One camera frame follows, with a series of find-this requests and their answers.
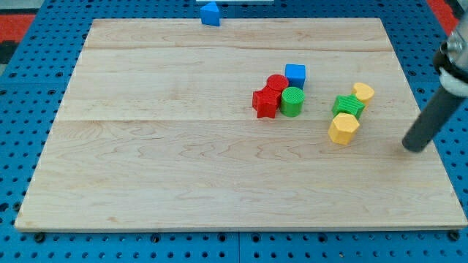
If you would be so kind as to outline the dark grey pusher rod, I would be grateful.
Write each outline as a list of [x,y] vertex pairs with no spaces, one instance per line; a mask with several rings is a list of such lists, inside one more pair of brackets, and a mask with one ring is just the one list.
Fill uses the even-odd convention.
[[404,135],[404,148],[413,153],[423,151],[465,99],[440,86]]

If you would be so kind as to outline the silver white tool mount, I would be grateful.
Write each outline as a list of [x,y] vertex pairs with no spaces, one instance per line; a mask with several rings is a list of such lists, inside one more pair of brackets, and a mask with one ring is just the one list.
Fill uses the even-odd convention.
[[467,22],[460,21],[434,56],[442,86],[452,95],[467,97]]

